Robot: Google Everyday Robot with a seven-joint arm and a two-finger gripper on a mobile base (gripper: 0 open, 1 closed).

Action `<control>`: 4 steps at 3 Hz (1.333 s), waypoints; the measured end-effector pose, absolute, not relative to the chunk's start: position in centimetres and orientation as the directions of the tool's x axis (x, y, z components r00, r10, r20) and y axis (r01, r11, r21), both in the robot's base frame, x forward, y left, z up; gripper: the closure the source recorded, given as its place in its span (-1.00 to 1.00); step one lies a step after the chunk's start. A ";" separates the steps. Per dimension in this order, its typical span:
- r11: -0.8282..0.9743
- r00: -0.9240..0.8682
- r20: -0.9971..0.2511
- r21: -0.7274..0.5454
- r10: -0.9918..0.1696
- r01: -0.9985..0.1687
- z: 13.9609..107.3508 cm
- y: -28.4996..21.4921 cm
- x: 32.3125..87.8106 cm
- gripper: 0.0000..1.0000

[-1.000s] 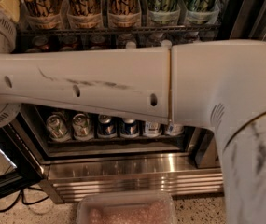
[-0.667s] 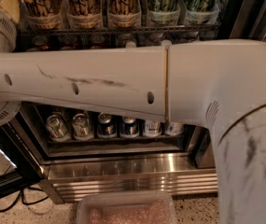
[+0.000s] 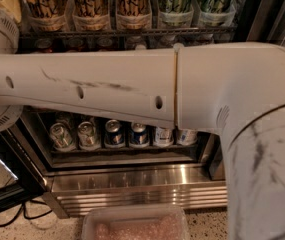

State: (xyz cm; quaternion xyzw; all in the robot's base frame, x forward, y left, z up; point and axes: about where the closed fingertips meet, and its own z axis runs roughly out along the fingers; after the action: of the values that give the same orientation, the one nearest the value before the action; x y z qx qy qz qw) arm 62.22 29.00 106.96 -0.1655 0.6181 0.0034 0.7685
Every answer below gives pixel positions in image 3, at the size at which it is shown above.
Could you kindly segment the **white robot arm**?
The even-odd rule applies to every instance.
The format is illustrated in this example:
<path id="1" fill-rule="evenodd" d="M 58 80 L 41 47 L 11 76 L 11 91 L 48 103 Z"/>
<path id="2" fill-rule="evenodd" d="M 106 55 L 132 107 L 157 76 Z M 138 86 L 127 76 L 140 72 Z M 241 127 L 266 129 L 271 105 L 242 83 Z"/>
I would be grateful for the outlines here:
<path id="1" fill-rule="evenodd" d="M 21 105 L 205 130 L 221 140 L 229 240 L 285 240 L 285 0 L 247 2 L 266 42 L 139 53 L 13 55 L 0 9 L 0 132 Z"/>

